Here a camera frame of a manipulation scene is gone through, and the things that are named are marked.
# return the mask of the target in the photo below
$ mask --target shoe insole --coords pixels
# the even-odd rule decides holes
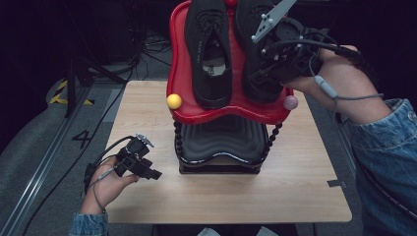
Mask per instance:
[[[224,62],[224,49],[215,34],[210,36],[203,56],[203,70],[211,76],[220,76],[226,70]]]
[[[226,70],[224,57],[203,60],[203,69],[211,76],[220,76]]]

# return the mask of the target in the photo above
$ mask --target wooden table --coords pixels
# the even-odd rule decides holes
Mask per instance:
[[[352,217],[302,93],[259,175],[181,175],[166,82],[129,82],[107,146],[141,133],[146,158],[162,172],[141,179],[107,207],[112,223],[346,222]],[[114,149],[116,153],[122,146]]]

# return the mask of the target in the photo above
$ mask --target black sneaker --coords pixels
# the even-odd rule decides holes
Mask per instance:
[[[224,0],[192,0],[184,33],[194,98],[204,108],[226,106],[232,95],[232,70]]]
[[[266,14],[272,8],[270,0],[240,0],[233,22],[236,39],[246,56],[242,72],[243,92],[257,103],[273,103],[282,92],[278,75],[273,72],[276,62],[262,57],[263,45],[273,35],[270,32],[258,43],[252,41],[252,35],[255,35],[261,23],[261,14]]]

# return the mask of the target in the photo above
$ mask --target yellow tape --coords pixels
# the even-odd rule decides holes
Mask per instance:
[[[59,103],[59,104],[68,104],[67,99],[59,98],[64,88],[67,86],[68,82],[64,79],[62,83],[59,85],[58,89],[55,91],[55,94],[53,95],[52,99],[49,101],[49,103]],[[87,99],[84,102],[84,105],[94,105],[95,101],[92,99]]]

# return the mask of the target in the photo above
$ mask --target dark background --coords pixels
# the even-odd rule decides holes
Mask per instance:
[[[147,30],[169,38],[169,16],[182,1],[5,0],[0,3],[0,152],[47,107],[72,55],[100,65],[126,62]],[[385,98],[417,106],[413,1],[302,1],[289,17],[330,28],[340,44],[357,46],[378,72]]]

